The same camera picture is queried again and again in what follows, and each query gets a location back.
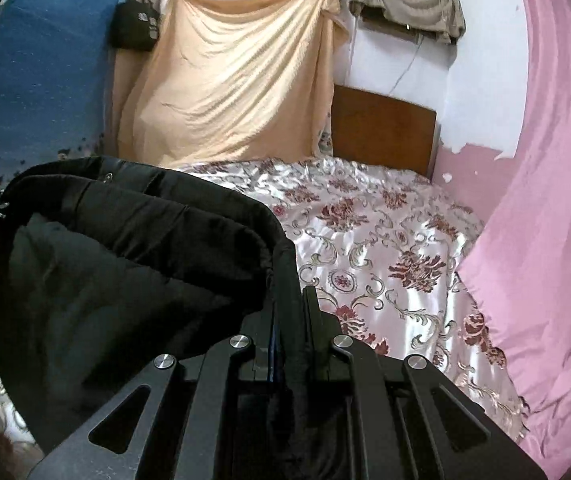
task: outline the blue panel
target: blue panel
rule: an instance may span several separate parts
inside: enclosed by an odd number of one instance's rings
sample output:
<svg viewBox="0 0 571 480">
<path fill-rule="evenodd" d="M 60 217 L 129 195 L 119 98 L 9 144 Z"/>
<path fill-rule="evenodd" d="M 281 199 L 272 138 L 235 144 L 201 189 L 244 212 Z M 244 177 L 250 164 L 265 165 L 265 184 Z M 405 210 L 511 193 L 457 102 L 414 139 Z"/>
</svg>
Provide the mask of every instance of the blue panel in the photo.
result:
<svg viewBox="0 0 571 480">
<path fill-rule="evenodd" d="M 0 183 L 101 151 L 117 0 L 9 0 L 0 16 Z"/>
</svg>

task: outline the beige cloth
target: beige cloth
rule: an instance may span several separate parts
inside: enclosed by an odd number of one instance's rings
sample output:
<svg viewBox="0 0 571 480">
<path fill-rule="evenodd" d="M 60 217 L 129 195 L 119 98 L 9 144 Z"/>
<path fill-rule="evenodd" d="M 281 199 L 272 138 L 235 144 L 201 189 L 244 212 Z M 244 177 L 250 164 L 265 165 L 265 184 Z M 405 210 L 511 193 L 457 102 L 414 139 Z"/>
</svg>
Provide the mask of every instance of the beige cloth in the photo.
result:
<svg viewBox="0 0 571 480">
<path fill-rule="evenodd" d="M 434 34 L 439 43 L 456 43 L 465 33 L 459 0 L 349 0 L 349 8 L 375 21 L 383 14 L 390 22 Z"/>
<path fill-rule="evenodd" d="M 124 106 L 119 156 L 179 163 L 318 153 L 339 0 L 170 0 Z"/>
</svg>

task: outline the white wall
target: white wall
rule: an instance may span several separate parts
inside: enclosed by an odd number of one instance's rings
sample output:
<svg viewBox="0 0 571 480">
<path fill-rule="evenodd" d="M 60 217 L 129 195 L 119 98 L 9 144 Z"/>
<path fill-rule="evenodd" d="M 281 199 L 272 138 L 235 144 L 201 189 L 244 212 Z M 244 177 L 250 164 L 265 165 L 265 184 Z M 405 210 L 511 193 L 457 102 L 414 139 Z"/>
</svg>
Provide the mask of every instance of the white wall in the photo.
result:
<svg viewBox="0 0 571 480">
<path fill-rule="evenodd" d="M 461 0 L 467 31 L 447 82 L 441 140 L 514 157 L 523 123 L 528 43 L 523 0 Z"/>
<path fill-rule="evenodd" d="M 342 19 L 353 30 L 354 18 L 343 6 Z M 389 94 L 408 67 L 417 45 L 387 34 L 359 28 L 349 78 L 345 80 L 349 44 L 337 53 L 335 81 L 354 88 Z M 425 40 L 411 69 L 395 89 L 394 97 L 432 108 L 440 116 L 445 104 L 450 48 Z"/>
</svg>

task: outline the black tote bag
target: black tote bag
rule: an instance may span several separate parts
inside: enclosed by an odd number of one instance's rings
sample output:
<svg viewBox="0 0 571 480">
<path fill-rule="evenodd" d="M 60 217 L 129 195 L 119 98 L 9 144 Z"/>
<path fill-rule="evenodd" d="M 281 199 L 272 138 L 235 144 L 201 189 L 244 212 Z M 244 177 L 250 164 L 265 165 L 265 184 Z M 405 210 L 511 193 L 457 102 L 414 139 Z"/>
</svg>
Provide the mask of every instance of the black tote bag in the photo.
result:
<svg viewBox="0 0 571 480">
<path fill-rule="evenodd" d="M 159 39 L 159 18 L 152 0 L 118 4 L 110 27 L 112 46 L 150 52 Z"/>
</svg>

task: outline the black garment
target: black garment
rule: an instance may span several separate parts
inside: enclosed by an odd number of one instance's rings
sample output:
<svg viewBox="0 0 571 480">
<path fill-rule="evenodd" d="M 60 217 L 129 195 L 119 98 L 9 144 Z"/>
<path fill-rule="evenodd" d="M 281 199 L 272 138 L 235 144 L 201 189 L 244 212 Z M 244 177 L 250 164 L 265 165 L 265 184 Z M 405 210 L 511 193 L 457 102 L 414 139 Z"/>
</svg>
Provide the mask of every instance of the black garment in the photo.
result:
<svg viewBox="0 0 571 480">
<path fill-rule="evenodd" d="M 272 302 L 287 386 L 271 417 L 288 421 L 275 442 L 300 472 L 305 323 L 294 246 L 267 207 L 108 157 L 31 168 L 3 200 L 0 375 L 45 452 L 156 355 L 204 353 Z"/>
</svg>

